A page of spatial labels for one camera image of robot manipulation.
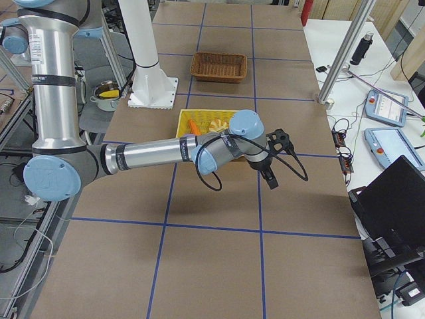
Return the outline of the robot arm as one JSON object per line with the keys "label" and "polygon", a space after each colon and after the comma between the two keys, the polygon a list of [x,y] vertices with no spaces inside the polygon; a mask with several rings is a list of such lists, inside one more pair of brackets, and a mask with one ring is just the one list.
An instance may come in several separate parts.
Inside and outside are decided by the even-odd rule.
{"label": "robot arm", "polygon": [[73,40],[103,32],[99,1],[18,1],[18,25],[29,43],[38,138],[24,168],[27,188],[45,201],[68,199],[96,179],[137,167],[193,162],[206,175],[240,157],[278,186],[271,137],[259,115],[237,111],[221,133],[142,144],[89,146],[80,137]]}

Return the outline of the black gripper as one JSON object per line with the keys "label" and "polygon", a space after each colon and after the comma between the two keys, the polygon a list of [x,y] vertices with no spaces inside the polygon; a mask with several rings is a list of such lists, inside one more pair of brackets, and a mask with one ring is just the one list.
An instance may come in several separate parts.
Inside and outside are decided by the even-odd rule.
{"label": "black gripper", "polygon": [[259,160],[257,160],[254,156],[247,156],[247,162],[252,169],[260,172],[260,175],[268,184],[270,189],[278,187],[278,181],[271,168],[272,158],[270,156],[266,156]]}

